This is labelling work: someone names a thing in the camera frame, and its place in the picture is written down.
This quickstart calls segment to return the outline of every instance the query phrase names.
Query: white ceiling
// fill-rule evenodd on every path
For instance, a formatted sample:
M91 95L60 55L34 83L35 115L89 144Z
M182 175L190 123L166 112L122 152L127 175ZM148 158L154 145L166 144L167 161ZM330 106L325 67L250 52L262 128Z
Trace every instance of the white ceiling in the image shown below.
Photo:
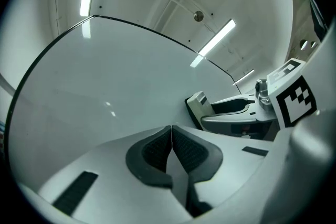
M49 0L54 35L84 19L79 16L79 7L80 0ZM200 23L193 18L197 10L205 15ZM261 75L284 62L292 32L293 1L92 0L90 14L124 19L154 29L196 51L232 18L237 26L207 58L237 80L253 68Z

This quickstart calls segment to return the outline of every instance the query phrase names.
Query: ceiling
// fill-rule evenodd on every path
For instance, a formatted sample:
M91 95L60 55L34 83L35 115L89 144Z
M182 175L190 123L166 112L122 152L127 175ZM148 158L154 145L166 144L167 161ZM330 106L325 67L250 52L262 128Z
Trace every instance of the ceiling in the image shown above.
M49 0L54 38L84 19L79 15L80 1ZM204 14L202 22L193 18L198 10ZM271 72L284 63L293 0L92 0L93 14L151 28L195 51L233 19L236 27L206 57L238 80L252 69L265 76L265 70ZM254 81L249 82L250 88L253 85Z

